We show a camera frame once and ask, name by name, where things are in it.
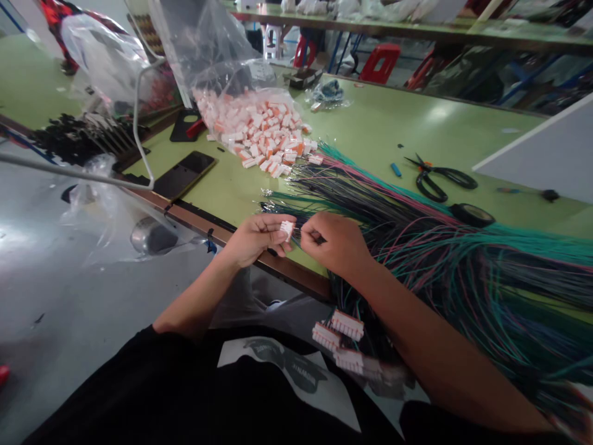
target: hand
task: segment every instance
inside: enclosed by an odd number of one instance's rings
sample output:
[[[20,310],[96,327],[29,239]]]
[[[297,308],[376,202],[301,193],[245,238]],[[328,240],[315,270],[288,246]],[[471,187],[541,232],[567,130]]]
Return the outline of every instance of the hand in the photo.
[[[318,244],[320,236],[326,242]],[[301,248],[344,279],[374,262],[357,223],[335,213],[316,213],[303,225]]]
[[[244,220],[222,250],[223,256],[232,265],[244,268],[252,265],[267,248],[273,248],[278,256],[286,256],[292,247],[282,232],[282,221],[295,223],[296,217],[286,214],[261,213]]]

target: metal pin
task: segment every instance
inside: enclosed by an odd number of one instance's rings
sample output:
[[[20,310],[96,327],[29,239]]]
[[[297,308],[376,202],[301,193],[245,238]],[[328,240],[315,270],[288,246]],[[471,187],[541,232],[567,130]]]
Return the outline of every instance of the metal pin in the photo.
[[[116,128],[125,136],[125,138],[130,141],[130,144],[132,144],[132,147],[138,149],[138,146],[136,145],[136,141],[134,141],[132,138],[130,138],[130,136],[128,135],[128,132],[125,131],[124,126],[120,123],[116,121]]]
[[[111,149],[111,154],[115,155],[117,157],[117,155],[119,154],[119,150],[116,150],[113,147],[113,145],[111,145],[109,143],[109,141],[107,140],[107,138],[104,136],[103,132],[101,131],[100,127],[95,125],[93,128],[95,129],[95,132],[101,137],[101,139],[105,143],[105,145],[107,145]]]
[[[83,133],[84,133],[84,134],[85,134],[85,135],[86,135],[86,136],[87,136],[87,137],[88,137],[88,138],[89,138],[91,141],[93,141],[97,147],[99,147],[100,149],[102,149],[102,150],[103,150],[105,153],[109,154],[109,152],[107,151],[107,149],[106,149],[105,147],[103,147],[103,146],[102,146],[102,145],[99,143],[99,141],[97,141],[97,139],[95,139],[94,137],[92,137],[92,136],[90,135],[90,133],[89,133],[89,132],[87,132],[85,129],[82,129],[81,131],[82,131],[82,132],[83,132]]]
[[[126,151],[130,151],[131,148],[133,147],[128,147],[127,146],[127,142],[117,133],[117,130],[114,128],[113,125],[111,125],[111,123],[109,122],[109,119],[105,119],[105,122],[107,123],[107,125],[109,126],[109,128],[111,129],[111,132],[113,134],[113,136],[117,137],[117,139],[124,144],[124,147],[126,149]]]
[[[98,124],[99,128],[102,130],[101,133],[104,133],[105,136],[110,139],[110,141],[118,148],[121,155],[125,154],[125,152],[128,151],[126,147],[115,140],[115,138],[109,133],[109,129],[105,128],[100,121],[98,121]]]

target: black phone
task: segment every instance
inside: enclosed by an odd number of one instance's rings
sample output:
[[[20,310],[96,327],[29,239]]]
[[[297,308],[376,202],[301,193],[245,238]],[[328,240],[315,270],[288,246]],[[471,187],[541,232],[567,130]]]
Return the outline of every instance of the black phone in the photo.
[[[217,160],[199,151],[192,151],[181,162],[167,171],[154,183],[153,192],[169,203],[178,199],[198,179],[204,176]]]

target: blue marker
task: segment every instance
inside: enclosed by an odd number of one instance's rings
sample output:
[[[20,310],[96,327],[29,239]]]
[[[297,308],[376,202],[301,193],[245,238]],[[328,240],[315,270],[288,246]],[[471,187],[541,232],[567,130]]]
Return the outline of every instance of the blue marker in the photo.
[[[400,172],[399,168],[397,168],[397,165],[395,165],[395,163],[391,163],[391,168],[393,169],[393,172],[398,176],[398,177],[402,177],[402,172]]]

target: black scissors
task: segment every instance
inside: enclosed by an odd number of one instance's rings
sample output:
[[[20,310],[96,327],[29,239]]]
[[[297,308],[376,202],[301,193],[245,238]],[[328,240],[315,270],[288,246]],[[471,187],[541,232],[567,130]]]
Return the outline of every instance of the black scissors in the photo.
[[[441,188],[434,183],[434,181],[428,176],[430,172],[438,173],[443,175],[444,177],[452,180],[457,185],[460,185],[464,189],[475,189],[477,187],[477,182],[470,176],[466,175],[459,170],[444,168],[444,167],[432,167],[429,164],[426,164],[420,156],[416,153],[416,157],[418,158],[419,162],[413,161],[410,158],[406,158],[408,161],[416,164],[419,166],[422,171],[416,178],[416,185],[418,189],[422,192],[422,194],[433,201],[436,202],[445,202],[448,199],[448,196]],[[428,186],[436,193],[433,195],[429,192],[426,187],[424,186],[423,182],[428,184]]]

